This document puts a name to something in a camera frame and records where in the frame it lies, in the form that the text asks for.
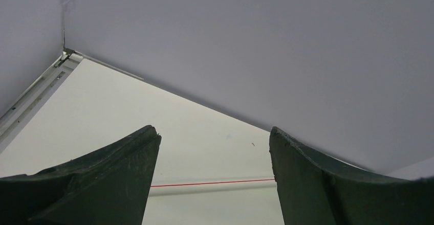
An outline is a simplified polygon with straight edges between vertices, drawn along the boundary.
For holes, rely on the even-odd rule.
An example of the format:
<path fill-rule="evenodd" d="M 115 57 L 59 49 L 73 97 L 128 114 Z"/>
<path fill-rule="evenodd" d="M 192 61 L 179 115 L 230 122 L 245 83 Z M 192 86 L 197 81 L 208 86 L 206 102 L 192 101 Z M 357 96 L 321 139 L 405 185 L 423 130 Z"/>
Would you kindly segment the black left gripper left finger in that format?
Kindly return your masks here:
<path fill-rule="evenodd" d="M 1 224 L 141 224 L 161 139 L 147 125 L 36 174 L 1 178 Z"/>

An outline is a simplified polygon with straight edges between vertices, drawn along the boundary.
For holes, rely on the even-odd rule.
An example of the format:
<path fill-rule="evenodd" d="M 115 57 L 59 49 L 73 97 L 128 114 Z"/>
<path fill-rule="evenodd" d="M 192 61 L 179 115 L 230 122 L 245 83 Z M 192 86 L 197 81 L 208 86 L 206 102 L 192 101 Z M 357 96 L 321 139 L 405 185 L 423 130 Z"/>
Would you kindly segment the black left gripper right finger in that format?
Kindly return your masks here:
<path fill-rule="evenodd" d="M 353 167 L 278 127 L 269 138 L 285 224 L 433 224 L 433 178 L 405 180 Z"/>

